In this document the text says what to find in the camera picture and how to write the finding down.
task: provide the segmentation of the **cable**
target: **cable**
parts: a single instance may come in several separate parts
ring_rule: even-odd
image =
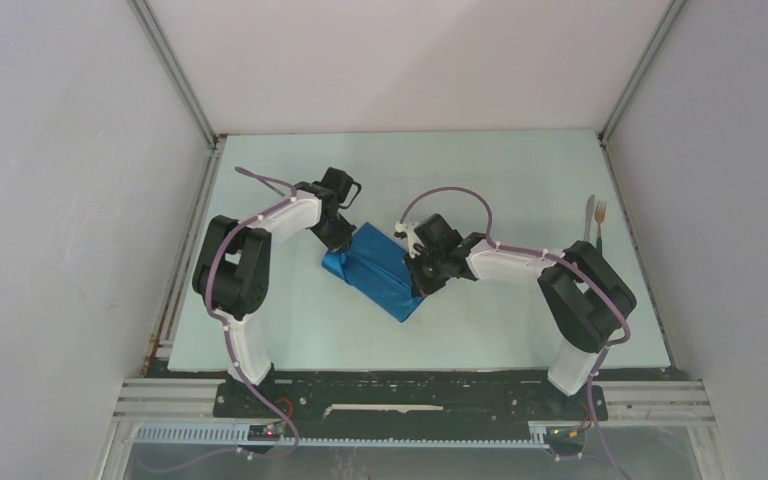
[[[207,285],[205,286],[205,293],[204,293],[204,306],[205,308],[207,308],[207,314],[210,315],[212,318],[219,320],[219,322],[222,324],[222,330],[224,332],[224,337],[225,337],[225,347],[228,349],[228,355],[231,357],[231,363],[234,366],[234,370],[237,372],[237,375],[240,377],[240,380],[242,380],[246,388],[249,389],[249,391],[252,393],[252,395],[255,396],[255,398],[257,398],[266,408],[268,408],[269,410],[272,410],[276,415],[278,415],[278,418],[283,420],[284,423],[288,427],[290,427],[290,430],[293,431],[293,445],[288,450],[285,450],[279,453],[255,453],[248,450],[247,452],[249,453],[250,456],[258,456],[263,458],[281,458],[289,455],[299,447],[299,442],[301,440],[301,436],[299,435],[299,430],[296,427],[296,424],[293,423],[292,420],[290,420],[290,417],[288,415],[284,414],[284,412],[282,412],[280,408],[275,406],[266,397],[264,397],[259,391],[257,391],[257,388],[251,383],[251,380],[249,380],[248,377],[246,377],[246,374],[243,372],[240,359],[239,357],[237,357],[236,353],[234,352],[234,342],[233,342],[233,339],[231,338],[231,326],[229,325],[228,319],[226,319],[222,315],[219,315],[213,309],[213,283],[216,280],[216,271],[219,269],[219,263],[222,261],[222,258],[225,256],[225,251],[228,249],[228,245],[231,244],[231,242],[234,240],[237,234],[239,234],[248,225],[254,223],[258,219],[258,216],[270,215],[284,208],[286,205],[289,205],[296,194],[296,187],[294,187],[292,184],[285,182],[283,180],[278,180],[275,178],[257,175],[242,167],[237,167],[235,168],[235,170],[239,173],[242,173],[243,175],[260,180],[261,183],[266,183],[266,184],[277,183],[279,185],[284,185],[290,189],[291,197],[285,197],[283,200],[273,205],[272,207],[269,207],[266,210],[260,212],[259,214],[241,221],[239,224],[237,224],[236,227],[234,227],[230,232],[228,232],[228,235],[226,235],[224,239],[222,239],[222,243],[219,244],[219,248],[216,251],[216,255],[213,257],[213,263],[211,263],[210,265],[210,272],[207,274]]]
[[[593,415],[590,414],[590,408],[586,404],[582,403],[581,408],[584,409],[584,413],[586,413],[586,416],[584,420],[581,421],[581,424],[578,426],[576,430],[586,432],[587,430],[590,430],[590,427],[593,426]]]
[[[608,443],[605,440],[605,436],[602,433],[602,428],[599,426],[599,418],[596,415],[596,408],[593,405],[593,377],[595,377],[598,372],[599,368],[601,368],[602,363],[605,361],[605,357],[608,354],[608,349],[615,346],[620,345],[623,343],[628,342],[631,339],[631,328],[628,326],[628,322],[626,321],[625,317],[623,317],[622,312],[620,312],[620,309],[617,308],[616,304],[611,300],[610,297],[608,297],[607,294],[605,294],[604,291],[599,287],[599,285],[596,284],[590,277],[588,277],[584,272],[582,272],[578,267],[573,265],[572,263],[568,262],[567,260],[563,259],[562,257],[559,257],[553,253],[546,252],[544,250],[538,250],[535,248],[528,248],[528,247],[514,247],[514,246],[508,246],[508,245],[501,245],[497,242],[495,242],[492,237],[490,236],[490,231],[493,228],[493,211],[490,208],[490,204],[487,203],[487,200],[484,199],[479,193],[470,190],[468,188],[464,187],[457,187],[457,186],[447,186],[447,187],[438,187],[431,190],[428,190],[427,192],[424,192],[417,196],[416,198],[411,201],[410,204],[408,204],[405,211],[402,213],[401,218],[399,219],[399,223],[404,224],[405,219],[408,216],[408,213],[410,213],[411,209],[423,198],[433,195],[435,193],[439,192],[445,192],[445,191],[456,191],[456,192],[463,192],[468,195],[471,195],[475,197],[481,204],[484,206],[484,209],[487,211],[487,227],[484,232],[485,240],[487,240],[487,243],[498,250],[502,251],[508,251],[508,252],[517,252],[517,253],[524,253],[526,255],[531,255],[534,257],[546,257],[549,260],[554,261],[555,263],[563,266],[567,270],[569,270],[573,275],[578,277],[581,281],[583,281],[585,284],[587,284],[590,289],[596,293],[596,296],[599,297],[600,300],[605,304],[606,307],[608,307],[608,310],[616,317],[617,321],[619,322],[620,326],[623,330],[623,336],[621,338],[618,338],[616,340],[609,340],[605,347],[602,349],[601,352],[599,352],[599,356],[596,357],[596,363],[593,364],[593,368],[590,370],[590,373],[587,376],[587,383],[586,383],[586,393],[587,393],[587,403],[590,406],[591,411],[591,419],[593,422],[593,426],[596,427],[596,433],[599,436],[599,440],[602,443],[602,449],[605,452],[605,456],[607,457],[607,461],[611,464],[612,467],[614,467],[614,470],[617,471],[623,478],[630,479],[631,477],[628,475],[628,473],[623,470],[622,467],[619,466],[616,459],[614,458],[613,453],[611,452],[611,449],[608,447]]]
[[[287,416],[289,418],[293,418],[293,402],[291,402],[287,397],[278,397],[275,399],[273,404],[277,405],[279,403],[286,403],[287,404]]]
[[[279,180],[277,178],[265,177],[263,175],[258,175],[256,173],[252,172],[251,170],[249,170],[247,168],[243,168],[243,167],[234,167],[234,171],[237,172],[237,173],[240,173],[242,175],[245,175],[247,177],[251,177],[251,178],[257,180],[258,182],[266,185],[267,187],[270,188],[270,190],[272,190],[273,192],[277,193],[278,195],[281,195],[282,197],[285,195],[285,193],[282,192],[281,190],[278,190],[277,188],[275,188],[275,186],[272,185],[273,183],[277,183],[278,185],[283,185],[283,186],[289,188],[290,189],[290,196],[291,197],[296,195],[296,186],[291,184],[291,183],[289,183],[289,182],[285,182],[284,180]]]

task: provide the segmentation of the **metal frame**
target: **metal frame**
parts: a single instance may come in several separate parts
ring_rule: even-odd
[[[168,39],[152,11],[149,0],[129,0],[154,46],[160,62],[170,75],[176,89],[198,123],[205,140],[215,147],[205,162],[196,198],[189,212],[188,228],[181,240],[176,269],[169,281],[168,297],[157,321],[156,334],[152,336],[146,367],[154,360],[168,359],[177,328],[180,303],[183,298],[190,269],[190,261],[198,241],[208,200],[216,179],[225,139],[219,138],[210,126],[198,99],[175,57]],[[626,223],[634,230],[622,202],[622,191],[611,165],[609,142],[622,120],[628,106],[652,63],[660,52],[665,39],[684,11],[689,0],[673,0],[662,17],[658,28],[647,45],[622,95],[607,119],[599,139],[611,179],[614,182]],[[647,288],[648,277],[644,271]],[[675,358],[670,352],[671,360]],[[110,422],[104,445],[93,478],[122,479],[134,443],[201,443],[215,445],[239,445],[245,439],[248,425],[264,423],[271,419],[222,419],[212,415],[219,379],[167,379],[133,378],[122,386],[119,401]],[[703,480],[731,480],[733,474],[726,461],[713,411],[708,403],[702,382],[699,381],[601,381],[597,382],[605,392],[609,419],[602,422],[607,428],[629,426],[679,426],[687,429]],[[542,435],[549,427],[568,426],[574,422],[529,422],[531,441],[498,442],[488,445],[476,442],[369,442],[347,439],[303,439],[306,446],[406,446],[411,448],[432,447],[481,447],[481,448],[545,448]]]
[[[629,78],[628,83],[626,83],[625,88],[620,95],[620,98],[617,100],[617,103],[614,106],[613,111],[611,111],[611,114],[608,116],[608,120],[605,122],[605,126],[602,127],[602,131],[599,133],[599,137],[602,139],[602,142],[607,143],[610,141],[611,137],[617,129],[617,126],[622,120],[623,115],[625,115],[631,100],[634,98],[634,94],[637,93],[637,89],[643,82],[644,77],[646,77],[646,74],[649,73],[649,69],[655,62],[658,53],[660,53],[661,47],[663,47],[664,42],[666,41],[667,37],[678,21],[679,16],[681,16],[681,13],[684,11],[688,3],[690,3],[690,0],[672,0],[670,2],[670,5],[664,12],[664,16],[661,17],[661,21],[658,23],[658,27],[652,34],[652,38],[649,40],[649,44],[646,45],[646,49],[643,51],[643,55],[637,62],[637,66],[634,67],[631,78]]]
[[[138,443],[259,445],[245,441],[248,426],[274,419],[228,419],[212,416],[216,391],[222,380],[127,379],[119,394],[110,428],[96,468],[96,479],[122,479],[131,448]],[[684,427],[690,436],[703,480],[731,480],[721,462],[722,442],[699,381],[605,381],[609,419],[606,428],[656,426]],[[302,438],[306,447],[406,448],[546,448],[543,435],[550,427],[577,422],[529,422],[530,441],[510,442],[400,442],[357,439]]]
[[[652,309],[655,312],[655,320],[658,321],[658,326],[661,329],[661,336],[664,338],[664,345],[667,348],[667,356],[670,359],[670,364],[676,368],[681,368],[678,363],[675,354],[670,347],[670,339],[672,335],[669,330],[664,326],[663,318],[661,317],[661,310],[658,307],[658,299],[655,295],[655,290],[652,288],[652,283],[649,280],[649,274],[646,271],[646,265],[643,262],[643,257],[640,254],[640,248],[637,246],[637,235],[635,234],[634,225],[631,221],[631,216],[626,208],[625,200],[623,199],[623,190],[619,179],[617,178],[617,172],[614,169],[613,162],[611,161],[611,152],[609,145],[602,144],[602,157],[605,160],[605,166],[608,169],[608,176],[611,177],[611,184],[614,187],[614,192],[617,194],[617,202],[620,205],[622,211],[623,221],[625,221],[625,227],[628,229],[629,237],[631,238],[631,246],[634,248],[634,256],[637,258],[637,267],[640,269],[640,273],[643,275],[643,284],[646,286],[646,294],[649,295],[649,301],[652,302]]]
[[[210,126],[210,121],[208,121],[207,115],[204,113],[204,109],[199,103],[192,85],[187,80],[187,76],[184,75],[184,70],[175,57],[175,52],[169,46],[169,40],[163,33],[163,29],[160,28],[160,23],[157,21],[154,10],[152,10],[148,0],[128,0],[128,3],[131,4],[134,14],[143,26],[146,36],[157,53],[158,60],[160,60],[166,72],[169,73],[175,89],[178,90],[178,94],[181,95],[181,98],[193,115],[193,119],[198,123],[204,139],[208,145],[213,146],[216,143],[216,131]]]

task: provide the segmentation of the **transparent panel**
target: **transparent panel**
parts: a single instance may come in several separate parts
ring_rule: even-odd
[[[606,428],[619,464],[635,480],[700,479],[684,428]],[[594,433],[585,453],[601,455]],[[200,461],[198,457],[209,455]],[[126,479],[291,479],[306,480],[499,480],[617,478],[603,461],[556,463],[541,449],[327,448],[302,447],[280,459],[254,459],[233,447],[136,444]]]

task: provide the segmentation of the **knife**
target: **knife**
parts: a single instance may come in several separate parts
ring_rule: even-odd
[[[590,195],[587,199],[587,207],[585,207],[584,217],[584,241],[590,242],[590,222],[593,221],[593,209],[596,203],[596,195]]]

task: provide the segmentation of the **white wall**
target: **white wall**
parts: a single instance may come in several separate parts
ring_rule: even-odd
[[[599,129],[669,0],[154,0],[221,133]]]
[[[0,478],[89,476],[204,153],[127,2],[0,2]]]
[[[611,152],[678,358],[768,478],[768,2],[691,2]]]

